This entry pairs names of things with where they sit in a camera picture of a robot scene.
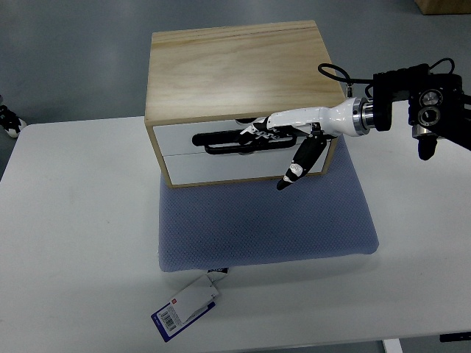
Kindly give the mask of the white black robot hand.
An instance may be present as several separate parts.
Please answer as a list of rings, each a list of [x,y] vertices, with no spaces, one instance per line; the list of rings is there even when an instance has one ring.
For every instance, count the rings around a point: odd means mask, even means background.
[[[324,151],[327,141],[340,135],[363,136],[375,126],[373,103],[360,98],[349,98],[332,107],[307,107],[273,113],[251,123],[237,142],[251,145],[255,141],[269,142],[301,135],[304,141],[295,153],[283,178],[277,183],[282,190],[304,177]]]

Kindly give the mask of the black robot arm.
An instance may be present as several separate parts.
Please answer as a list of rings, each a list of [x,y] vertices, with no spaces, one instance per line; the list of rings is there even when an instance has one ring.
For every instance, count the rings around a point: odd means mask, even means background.
[[[437,140],[449,140],[470,149],[470,96],[465,94],[462,78],[454,74],[455,63],[443,58],[393,71],[376,73],[371,79],[352,78],[343,68],[321,63],[318,71],[347,85],[347,96],[354,84],[364,84],[366,99],[353,104],[351,118],[357,132],[374,128],[380,132],[392,126],[392,104],[408,102],[408,124],[418,140],[418,155],[429,160],[435,153]]]

